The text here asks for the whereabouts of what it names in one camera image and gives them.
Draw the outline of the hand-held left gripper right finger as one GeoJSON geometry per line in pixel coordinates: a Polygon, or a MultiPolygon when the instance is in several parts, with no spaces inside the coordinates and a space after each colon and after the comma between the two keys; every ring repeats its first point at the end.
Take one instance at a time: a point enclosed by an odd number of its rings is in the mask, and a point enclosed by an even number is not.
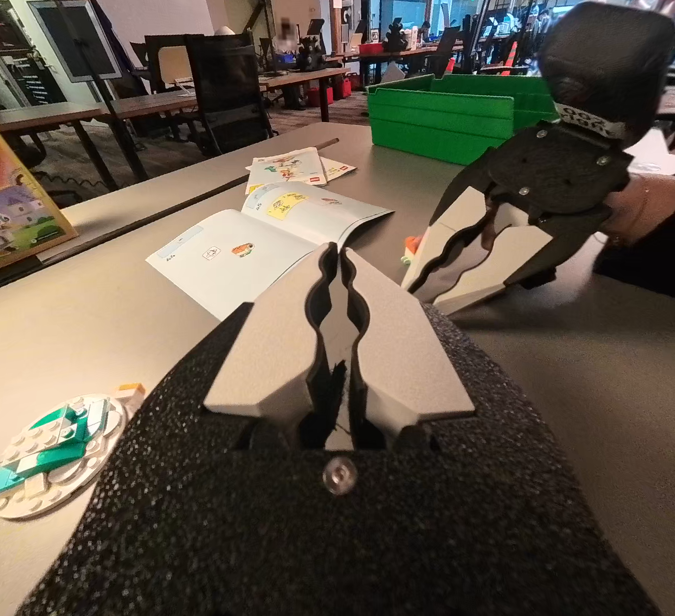
{"type": "Polygon", "coordinates": [[[408,426],[475,413],[419,300],[343,248],[342,283],[357,329],[352,345],[352,436],[398,436],[408,426]]]}

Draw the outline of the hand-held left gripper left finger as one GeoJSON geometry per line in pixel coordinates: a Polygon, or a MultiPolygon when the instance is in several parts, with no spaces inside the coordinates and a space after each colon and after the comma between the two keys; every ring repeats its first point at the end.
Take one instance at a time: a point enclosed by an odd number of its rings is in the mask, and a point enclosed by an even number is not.
{"type": "Polygon", "coordinates": [[[324,243],[262,292],[205,398],[214,413],[332,419],[335,392],[320,326],[332,309],[338,247],[324,243]]]}

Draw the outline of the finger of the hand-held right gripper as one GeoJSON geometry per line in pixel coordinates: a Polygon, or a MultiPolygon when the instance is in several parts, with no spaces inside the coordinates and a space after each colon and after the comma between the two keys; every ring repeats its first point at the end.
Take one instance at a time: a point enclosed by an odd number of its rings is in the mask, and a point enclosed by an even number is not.
{"type": "Polygon", "coordinates": [[[507,203],[496,208],[491,227],[494,238],[487,255],[433,300],[442,313],[454,314],[503,292],[513,282],[512,275],[553,240],[551,234],[528,223],[525,211],[507,203]]]}
{"type": "Polygon", "coordinates": [[[406,242],[410,259],[401,287],[410,293],[419,291],[430,275],[455,261],[465,249],[480,239],[494,219],[494,206],[489,192],[494,181],[489,169],[496,163],[498,149],[488,149],[464,167],[444,190],[426,231],[406,242]]]}

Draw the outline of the green plastic bin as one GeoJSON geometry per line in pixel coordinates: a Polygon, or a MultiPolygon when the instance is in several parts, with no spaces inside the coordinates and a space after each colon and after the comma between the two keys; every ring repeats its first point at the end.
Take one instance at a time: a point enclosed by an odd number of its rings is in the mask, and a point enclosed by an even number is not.
{"type": "Polygon", "coordinates": [[[367,100],[375,145],[461,166],[559,119],[544,80],[522,75],[422,75],[370,85],[367,100]]]}

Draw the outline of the person's right forearm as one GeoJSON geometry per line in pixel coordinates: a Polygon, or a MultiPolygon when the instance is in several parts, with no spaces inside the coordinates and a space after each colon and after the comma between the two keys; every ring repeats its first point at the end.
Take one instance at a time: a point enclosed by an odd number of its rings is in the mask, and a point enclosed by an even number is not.
{"type": "Polygon", "coordinates": [[[634,243],[609,241],[596,257],[593,272],[674,297],[674,215],[634,243]]]}

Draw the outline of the white orange lego piece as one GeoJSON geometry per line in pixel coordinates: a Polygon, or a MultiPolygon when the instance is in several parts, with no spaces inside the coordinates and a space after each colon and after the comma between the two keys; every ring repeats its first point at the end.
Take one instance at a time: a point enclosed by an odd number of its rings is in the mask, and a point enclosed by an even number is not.
{"type": "Polygon", "coordinates": [[[121,403],[129,415],[135,414],[142,406],[147,390],[141,383],[123,384],[112,394],[115,401],[121,403]]]}

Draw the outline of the round white lego plate build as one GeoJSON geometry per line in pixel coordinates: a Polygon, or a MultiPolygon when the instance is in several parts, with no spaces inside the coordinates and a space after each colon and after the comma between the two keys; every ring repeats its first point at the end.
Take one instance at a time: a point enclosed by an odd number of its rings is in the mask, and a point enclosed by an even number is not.
{"type": "Polygon", "coordinates": [[[113,393],[72,397],[11,438],[1,452],[1,519],[46,515],[95,479],[136,414],[113,393]]]}

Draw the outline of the yellow lego box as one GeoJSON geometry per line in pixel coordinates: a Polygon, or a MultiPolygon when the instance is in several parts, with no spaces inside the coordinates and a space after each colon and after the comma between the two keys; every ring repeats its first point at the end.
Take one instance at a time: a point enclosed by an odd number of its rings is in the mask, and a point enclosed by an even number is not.
{"type": "Polygon", "coordinates": [[[1,138],[1,269],[77,236],[54,200],[1,138]]]}

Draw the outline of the person's right hand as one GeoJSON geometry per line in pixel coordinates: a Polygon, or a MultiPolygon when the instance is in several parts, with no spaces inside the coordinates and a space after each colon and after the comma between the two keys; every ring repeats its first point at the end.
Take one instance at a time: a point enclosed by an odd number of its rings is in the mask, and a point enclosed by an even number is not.
{"type": "Polygon", "coordinates": [[[610,216],[600,226],[613,243],[633,246],[674,214],[674,176],[631,174],[620,191],[607,195],[610,216]]]}

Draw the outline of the light blue instruction booklet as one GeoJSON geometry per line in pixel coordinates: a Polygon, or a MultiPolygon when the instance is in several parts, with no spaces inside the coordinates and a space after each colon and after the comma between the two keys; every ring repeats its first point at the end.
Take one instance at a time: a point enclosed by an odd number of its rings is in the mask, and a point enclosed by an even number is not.
{"type": "Polygon", "coordinates": [[[393,211],[301,182],[257,188],[241,211],[222,210],[147,257],[178,289],[224,320],[325,243],[393,211]]]}

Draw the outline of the white picture instruction booklet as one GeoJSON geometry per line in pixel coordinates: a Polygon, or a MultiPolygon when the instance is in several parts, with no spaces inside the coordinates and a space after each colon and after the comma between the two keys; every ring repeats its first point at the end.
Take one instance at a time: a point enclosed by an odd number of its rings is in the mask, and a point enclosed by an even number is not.
{"type": "Polygon", "coordinates": [[[302,182],[316,187],[327,184],[327,176],[316,147],[254,158],[249,167],[246,195],[260,187],[284,182],[302,182]]]}

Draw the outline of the brown work table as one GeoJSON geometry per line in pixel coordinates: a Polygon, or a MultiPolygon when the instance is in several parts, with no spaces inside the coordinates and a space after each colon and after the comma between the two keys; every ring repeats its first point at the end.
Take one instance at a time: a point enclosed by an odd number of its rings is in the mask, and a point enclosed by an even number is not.
{"type": "Polygon", "coordinates": [[[335,77],[344,77],[346,74],[348,74],[348,69],[344,67],[306,72],[287,72],[278,77],[259,76],[258,85],[261,91],[271,91],[274,89],[282,89],[289,86],[297,86],[312,81],[317,81],[319,88],[323,92],[321,105],[319,106],[321,121],[330,122],[329,105],[327,104],[325,89],[328,86],[328,80],[335,77]]]}

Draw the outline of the black mesh chair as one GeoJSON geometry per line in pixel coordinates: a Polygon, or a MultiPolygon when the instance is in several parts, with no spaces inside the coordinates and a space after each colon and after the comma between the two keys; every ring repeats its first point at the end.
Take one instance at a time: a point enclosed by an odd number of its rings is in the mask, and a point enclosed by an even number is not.
{"type": "Polygon", "coordinates": [[[271,139],[251,32],[185,35],[184,43],[202,127],[194,137],[202,154],[210,158],[271,139]]]}

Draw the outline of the long dark wooden table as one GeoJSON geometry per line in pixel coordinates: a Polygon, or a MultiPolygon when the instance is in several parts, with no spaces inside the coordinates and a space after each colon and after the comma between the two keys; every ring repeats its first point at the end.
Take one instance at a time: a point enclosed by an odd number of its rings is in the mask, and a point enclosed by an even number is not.
{"type": "Polygon", "coordinates": [[[54,130],[55,127],[70,125],[74,128],[103,184],[108,191],[117,191],[120,188],[119,185],[115,182],[82,123],[96,120],[110,124],[114,137],[136,181],[141,182],[148,179],[148,174],[139,160],[125,122],[154,114],[169,115],[173,111],[192,110],[197,106],[195,94],[178,90],[114,100],[109,104],[62,102],[3,109],[1,110],[1,134],[30,135],[32,133],[45,133],[54,130]]]}

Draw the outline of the monitor on stand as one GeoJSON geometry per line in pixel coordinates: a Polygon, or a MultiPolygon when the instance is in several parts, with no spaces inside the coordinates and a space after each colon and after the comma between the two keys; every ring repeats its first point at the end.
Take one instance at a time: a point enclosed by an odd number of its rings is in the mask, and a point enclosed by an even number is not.
{"type": "Polygon", "coordinates": [[[147,181],[134,140],[106,84],[121,79],[122,69],[92,5],[88,0],[29,0],[27,5],[71,82],[95,84],[133,175],[138,182],[147,181]]]}

